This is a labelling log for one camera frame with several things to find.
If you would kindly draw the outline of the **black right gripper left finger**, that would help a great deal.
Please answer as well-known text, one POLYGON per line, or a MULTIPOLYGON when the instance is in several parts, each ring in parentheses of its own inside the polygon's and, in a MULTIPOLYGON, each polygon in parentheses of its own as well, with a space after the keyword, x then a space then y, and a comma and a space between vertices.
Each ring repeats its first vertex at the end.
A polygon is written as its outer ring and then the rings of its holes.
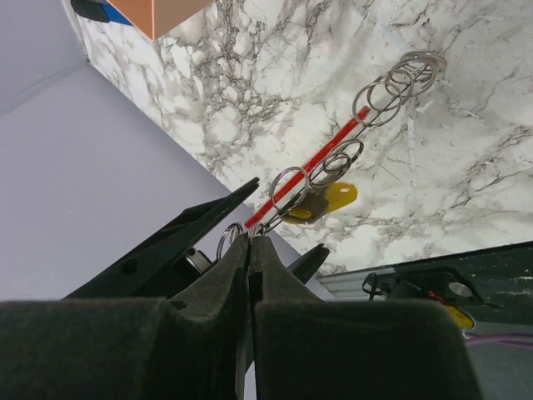
POLYGON ((171 299, 5 302, 4 399, 240 399, 247 235, 171 299))

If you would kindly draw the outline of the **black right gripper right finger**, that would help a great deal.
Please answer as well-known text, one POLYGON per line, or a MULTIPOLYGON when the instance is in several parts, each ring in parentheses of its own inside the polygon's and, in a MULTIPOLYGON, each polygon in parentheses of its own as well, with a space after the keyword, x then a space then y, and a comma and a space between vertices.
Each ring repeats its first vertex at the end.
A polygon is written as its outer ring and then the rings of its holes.
POLYGON ((252 240, 249 269, 260 399, 480 399, 462 337, 434 302, 326 302, 252 240))

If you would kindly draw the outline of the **yellow head key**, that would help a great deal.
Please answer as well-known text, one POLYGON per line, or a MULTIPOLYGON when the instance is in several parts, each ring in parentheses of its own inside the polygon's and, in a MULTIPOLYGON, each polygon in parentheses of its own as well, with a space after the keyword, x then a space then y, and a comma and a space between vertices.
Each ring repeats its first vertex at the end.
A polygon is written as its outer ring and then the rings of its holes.
POLYGON ((313 188, 299 204, 282 216, 281 220, 291 224, 311 224, 326 214, 355 202, 357 196, 356 186, 346 182, 313 188))

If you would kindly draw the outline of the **grey red key organizer plate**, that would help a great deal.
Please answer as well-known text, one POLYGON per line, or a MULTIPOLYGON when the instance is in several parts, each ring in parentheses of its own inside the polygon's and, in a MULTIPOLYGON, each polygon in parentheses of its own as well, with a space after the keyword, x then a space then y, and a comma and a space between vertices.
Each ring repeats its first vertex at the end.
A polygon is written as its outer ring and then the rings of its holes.
POLYGON ((253 238, 288 223, 281 217, 313 188, 343 183, 341 179, 365 149, 361 135, 390 123, 409 100, 432 88, 446 68, 447 61, 438 52, 410 51, 364 86, 353 99, 352 118, 340 131, 304 165, 280 171, 268 189, 269 199, 247 222, 235 222, 225 229, 217 245, 217 259, 222 258, 225 244, 245 230, 253 238))

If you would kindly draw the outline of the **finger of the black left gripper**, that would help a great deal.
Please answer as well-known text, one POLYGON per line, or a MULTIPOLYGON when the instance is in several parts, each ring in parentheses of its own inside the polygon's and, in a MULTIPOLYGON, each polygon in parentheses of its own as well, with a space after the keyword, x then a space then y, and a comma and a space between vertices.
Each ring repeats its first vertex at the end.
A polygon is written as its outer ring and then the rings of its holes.
POLYGON ((67 298, 174 296, 201 276, 185 262, 186 255, 258 187, 255 177, 225 197, 183 210, 67 298))
POLYGON ((306 285, 325 262, 329 253, 330 250, 327 247, 319 244, 301 255, 289 266, 291 274, 289 287, 296 288, 306 285))

